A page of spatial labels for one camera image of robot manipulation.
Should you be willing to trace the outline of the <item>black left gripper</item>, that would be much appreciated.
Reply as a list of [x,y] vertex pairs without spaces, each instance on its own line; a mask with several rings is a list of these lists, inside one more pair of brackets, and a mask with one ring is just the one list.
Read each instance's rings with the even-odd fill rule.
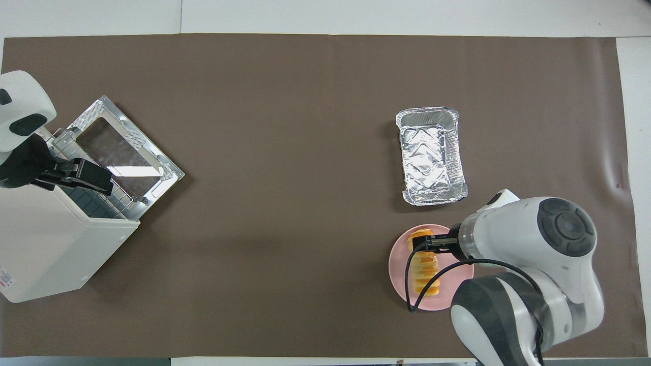
[[83,158],[66,160],[53,158],[46,141],[38,135],[29,136],[1,164],[1,187],[19,188],[39,182],[71,189],[91,190],[112,194],[112,173]]

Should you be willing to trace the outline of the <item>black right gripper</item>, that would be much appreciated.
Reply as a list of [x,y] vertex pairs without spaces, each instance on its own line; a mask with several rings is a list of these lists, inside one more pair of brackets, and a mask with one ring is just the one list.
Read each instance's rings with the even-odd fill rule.
[[411,235],[409,240],[412,244],[415,244],[411,251],[413,253],[433,252],[462,255],[459,243],[459,229],[460,226],[453,226],[446,235]]

